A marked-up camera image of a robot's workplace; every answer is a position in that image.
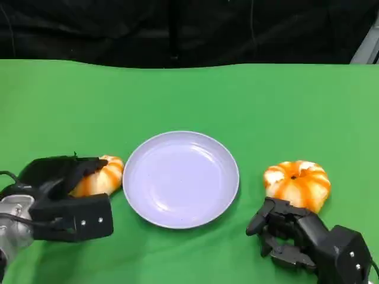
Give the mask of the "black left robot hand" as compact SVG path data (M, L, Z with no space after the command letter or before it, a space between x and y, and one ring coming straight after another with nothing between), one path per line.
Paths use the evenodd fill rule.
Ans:
M15 188L35 200L65 199L83 178L108 164L99 157L55 156L35 159L19 174Z

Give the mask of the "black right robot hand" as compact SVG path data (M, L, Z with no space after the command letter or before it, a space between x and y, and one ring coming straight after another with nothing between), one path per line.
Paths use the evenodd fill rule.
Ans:
M262 257L269 256L276 265L310 273L317 270L317 246L328 233L313 211L269 197L246 228L247 236L258 236Z

